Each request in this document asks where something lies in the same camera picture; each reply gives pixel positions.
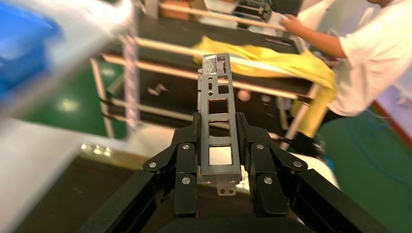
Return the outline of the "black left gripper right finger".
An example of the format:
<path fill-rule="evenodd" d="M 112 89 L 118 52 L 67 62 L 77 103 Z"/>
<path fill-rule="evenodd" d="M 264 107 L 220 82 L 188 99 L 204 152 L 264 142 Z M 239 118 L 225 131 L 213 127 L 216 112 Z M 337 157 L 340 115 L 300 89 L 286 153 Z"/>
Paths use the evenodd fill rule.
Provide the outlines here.
<path fill-rule="evenodd" d="M 236 114 L 236 124 L 255 215 L 287 216 L 287 200 L 296 191 L 294 176 L 306 171 L 308 164 L 279 148 L 266 129 L 248 124 L 244 113 Z"/>

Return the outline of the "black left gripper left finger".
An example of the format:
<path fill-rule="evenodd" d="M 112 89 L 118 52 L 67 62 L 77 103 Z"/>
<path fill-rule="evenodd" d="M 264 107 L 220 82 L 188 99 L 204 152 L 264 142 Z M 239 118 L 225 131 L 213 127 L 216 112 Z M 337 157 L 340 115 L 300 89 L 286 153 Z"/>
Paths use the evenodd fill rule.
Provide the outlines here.
<path fill-rule="evenodd" d="M 156 185 L 167 194 L 174 191 L 173 214 L 197 215 L 197 171 L 201 142 L 201 114 L 193 115 L 192 124 L 176 129 L 166 149 L 143 165 L 155 175 Z"/>

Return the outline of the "bystander bare hand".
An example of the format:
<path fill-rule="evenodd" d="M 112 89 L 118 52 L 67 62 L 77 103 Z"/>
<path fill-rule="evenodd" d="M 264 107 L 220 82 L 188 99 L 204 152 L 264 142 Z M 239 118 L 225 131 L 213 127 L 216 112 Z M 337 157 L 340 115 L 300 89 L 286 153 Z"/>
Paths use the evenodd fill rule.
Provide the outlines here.
<path fill-rule="evenodd" d="M 283 15 L 279 23 L 286 29 L 286 31 L 294 35 L 301 35 L 306 29 L 301 21 L 292 15 Z"/>

